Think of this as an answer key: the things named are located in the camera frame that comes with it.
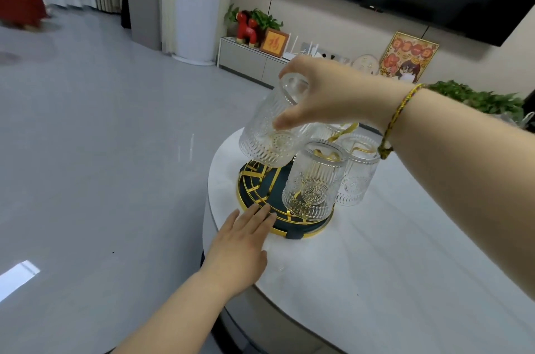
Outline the grey television cabinet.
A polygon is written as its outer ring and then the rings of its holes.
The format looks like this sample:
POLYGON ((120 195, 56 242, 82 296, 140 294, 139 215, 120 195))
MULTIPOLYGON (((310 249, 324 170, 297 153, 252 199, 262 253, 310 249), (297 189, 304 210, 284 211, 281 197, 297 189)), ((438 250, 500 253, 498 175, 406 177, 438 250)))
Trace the grey television cabinet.
POLYGON ((240 44, 233 37, 219 39, 217 67, 270 89, 279 81, 288 60, 240 44))

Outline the person's right forearm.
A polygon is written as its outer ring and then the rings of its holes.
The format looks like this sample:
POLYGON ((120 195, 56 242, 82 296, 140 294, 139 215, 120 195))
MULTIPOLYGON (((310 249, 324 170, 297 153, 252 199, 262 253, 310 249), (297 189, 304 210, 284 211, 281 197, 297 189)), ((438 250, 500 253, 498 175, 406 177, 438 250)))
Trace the person's right forearm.
POLYGON ((389 142, 411 175, 535 301, 535 134, 415 85, 385 81, 389 142))

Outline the person's left hand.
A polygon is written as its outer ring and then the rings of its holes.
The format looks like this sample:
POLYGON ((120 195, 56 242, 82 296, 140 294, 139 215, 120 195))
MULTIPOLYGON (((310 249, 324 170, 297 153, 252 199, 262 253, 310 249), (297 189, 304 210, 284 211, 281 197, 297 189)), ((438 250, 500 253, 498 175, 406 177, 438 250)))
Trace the person's left hand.
MULTIPOLYGON (((276 214, 271 212, 271 228, 276 218, 276 214)), ((236 224, 240 229, 239 232, 235 237, 227 238, 225 220, 213 239, 208 253, 205 254, 200 269, 202 279, 224 302, 258 281, 251 279, 252 256, 254 252, 264 250, 263 245, 267 238, 244 234, 244 213, 240 214, 236 224)))

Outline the white wall power socket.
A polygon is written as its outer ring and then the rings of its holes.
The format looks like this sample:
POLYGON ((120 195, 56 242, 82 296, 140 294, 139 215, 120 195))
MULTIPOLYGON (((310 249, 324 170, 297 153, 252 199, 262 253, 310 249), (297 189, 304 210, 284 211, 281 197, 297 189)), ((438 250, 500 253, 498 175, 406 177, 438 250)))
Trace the white wall power socket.
POLYGON ((351 60, 349 58, 343 57, 343 56, 338 55, 338 54, 323 52, 323 53, 320 53, 320 55, 324 59, 334 60, 334 61, 336 61, 336 62, 338 62, 338 63, 340 63, 342 65, 350 65, 351 64, 351 60))

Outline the colourful cartoon poster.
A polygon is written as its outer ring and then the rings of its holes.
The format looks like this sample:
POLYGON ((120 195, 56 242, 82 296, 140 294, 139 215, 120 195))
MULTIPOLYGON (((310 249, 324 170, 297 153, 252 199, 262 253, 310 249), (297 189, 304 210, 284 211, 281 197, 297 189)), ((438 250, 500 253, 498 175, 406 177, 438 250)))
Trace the colourful cartoon poster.
POLYGON ((398 31, 379 61, 378 74, 417 83, 438 48, 437 43, 398 31))

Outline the red horse figurine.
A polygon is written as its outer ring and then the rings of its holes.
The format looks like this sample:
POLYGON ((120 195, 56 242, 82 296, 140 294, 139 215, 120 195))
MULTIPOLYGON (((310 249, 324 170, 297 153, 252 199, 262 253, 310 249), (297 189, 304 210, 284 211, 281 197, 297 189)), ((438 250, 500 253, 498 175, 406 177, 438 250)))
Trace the red horse figurine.
POLYGON ((242 45, 256 47, 258 43, 257 27, 258 22, 249 12, 240 11, 236 15, 238 24, 236 41, 242 45))

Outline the embossed clear glass cup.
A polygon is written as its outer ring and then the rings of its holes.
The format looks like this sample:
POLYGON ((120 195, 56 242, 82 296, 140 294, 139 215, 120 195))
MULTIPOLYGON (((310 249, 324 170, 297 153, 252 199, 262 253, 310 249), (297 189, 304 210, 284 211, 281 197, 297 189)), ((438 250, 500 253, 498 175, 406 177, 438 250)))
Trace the embossed clear glass cup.
POLYGON ((381 161, 379 143, 365 135, 344 134, 336 144, 347 151, 348 162, 335 203, 355 206, 363 201, 381 161))
POLYGON ((286 209, 306 221, 328 218, 344 178, 348 154, 329 141, 312 139, 298 151, 282 193, 286 209))
POLYGON ((259 103, 239 139, 240 150, 267 167, 281 168, 312 138, 317 124, 308 123, 290 130, 275 130, 274 119, 297 105, 308 93, 309 83, 298 73, 287 73, 259 103))
POLYGON ((342 135, 352 133, 359 126, 359 123, 325 124, 318 123, 312 134, 313 139, 320 139, 329 142, 336 142, 342 135))

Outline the white round decorative fan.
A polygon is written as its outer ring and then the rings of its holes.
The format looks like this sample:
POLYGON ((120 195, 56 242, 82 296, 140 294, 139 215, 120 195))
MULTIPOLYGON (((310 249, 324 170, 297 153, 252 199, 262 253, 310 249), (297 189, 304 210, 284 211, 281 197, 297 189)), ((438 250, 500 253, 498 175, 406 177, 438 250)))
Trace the white round decorative fan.
POLYGON ((364 54, 352 60, 351 67, 366 75, 377 76, 379 73, 379 61, 372 54, 364 54))

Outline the white router with antennas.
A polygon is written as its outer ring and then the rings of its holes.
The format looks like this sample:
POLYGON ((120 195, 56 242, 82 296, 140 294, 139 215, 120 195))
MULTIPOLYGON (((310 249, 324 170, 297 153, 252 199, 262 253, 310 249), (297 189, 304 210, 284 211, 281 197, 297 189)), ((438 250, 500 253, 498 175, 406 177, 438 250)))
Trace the white router with antennas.
POLYGON ((299 35, 296 35, 292 42, 289 41, 286 44, 281 58, 286 61, 290 61, 298 55, 322 58, 322 55, 316 55, 319 53, 318 50, 319 43, 311 41, 310 43, 304 42, 304 44, 302 44, 302 42, 299 41, 299 35))

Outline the person's right hand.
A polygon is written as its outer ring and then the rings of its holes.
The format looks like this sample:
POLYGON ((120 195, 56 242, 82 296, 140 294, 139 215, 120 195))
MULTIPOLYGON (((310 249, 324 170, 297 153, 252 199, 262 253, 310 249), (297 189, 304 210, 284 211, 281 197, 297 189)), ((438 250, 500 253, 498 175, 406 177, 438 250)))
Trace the person's right hand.
POLYGON ((381 133, 406 95, 411 83, 365 75, 338 62, 299 55, 279 73, 303 75, 308 93, 295 106, 309 107, 313 122, 364 123, 381 133))

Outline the red upholstered stool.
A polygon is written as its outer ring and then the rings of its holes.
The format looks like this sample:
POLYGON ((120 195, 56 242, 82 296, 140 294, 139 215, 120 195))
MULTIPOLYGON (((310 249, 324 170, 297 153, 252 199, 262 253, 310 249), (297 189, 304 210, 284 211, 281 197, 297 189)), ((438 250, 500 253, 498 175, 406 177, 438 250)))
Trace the red upholstered stool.
POLYGON ((41 31, 48 18, 44 0, 0 0, 0 23, 26 31, 41 31))

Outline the green and gold cup rack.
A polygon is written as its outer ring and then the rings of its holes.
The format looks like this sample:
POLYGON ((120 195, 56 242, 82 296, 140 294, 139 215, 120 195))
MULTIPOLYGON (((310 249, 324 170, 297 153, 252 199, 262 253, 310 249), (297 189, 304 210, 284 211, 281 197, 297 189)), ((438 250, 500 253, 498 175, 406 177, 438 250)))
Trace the green and gold cup rack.
POLYGON ((286 209, 281 196, 296 155, 281 168, 267 167, 251 159, 240 168, 237 180, 237 197, 242 207, 270 204, 271 212, 277 215, 272 232, 289 240, 301 240, 321 232, 331 221, 336 206, 335 203, 327 219, 318 222, 306 221, 286 209))

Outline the green leafy trailing plant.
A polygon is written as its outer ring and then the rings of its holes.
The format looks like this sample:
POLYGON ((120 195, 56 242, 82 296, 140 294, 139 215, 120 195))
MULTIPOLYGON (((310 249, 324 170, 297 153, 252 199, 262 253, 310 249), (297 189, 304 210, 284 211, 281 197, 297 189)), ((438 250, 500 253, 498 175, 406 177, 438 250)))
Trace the green leafy trailing plant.
POLYGON ((482 113, 513 122, 519 127, 527 123, 523 109, 524 100, 519 98, 517 94, 476 91, 468 85, 457 83, 454 80, 438 81, 428 85, 427 88, 482 113))

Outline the wooden framed red picture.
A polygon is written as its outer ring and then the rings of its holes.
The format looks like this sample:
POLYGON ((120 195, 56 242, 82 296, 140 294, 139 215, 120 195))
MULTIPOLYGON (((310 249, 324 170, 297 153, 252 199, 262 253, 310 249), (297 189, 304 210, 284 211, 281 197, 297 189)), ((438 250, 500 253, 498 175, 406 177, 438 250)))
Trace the wooden framed red picture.
POLYGON ((268 55, 281 58, 286 50, 288 40, 291 34, 267 28, 265 30, 264 41, 262 41, 259 50, 268 55))

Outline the person's left forearm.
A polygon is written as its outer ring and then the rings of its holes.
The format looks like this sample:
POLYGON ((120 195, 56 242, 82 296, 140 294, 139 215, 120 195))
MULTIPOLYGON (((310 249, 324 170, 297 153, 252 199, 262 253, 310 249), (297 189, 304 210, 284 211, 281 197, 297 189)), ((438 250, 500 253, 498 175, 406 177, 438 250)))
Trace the person's left forearm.
POLYGON ((111 354, 200 354, 226 303, 250 287, 255 275, 197 271, 111 354))

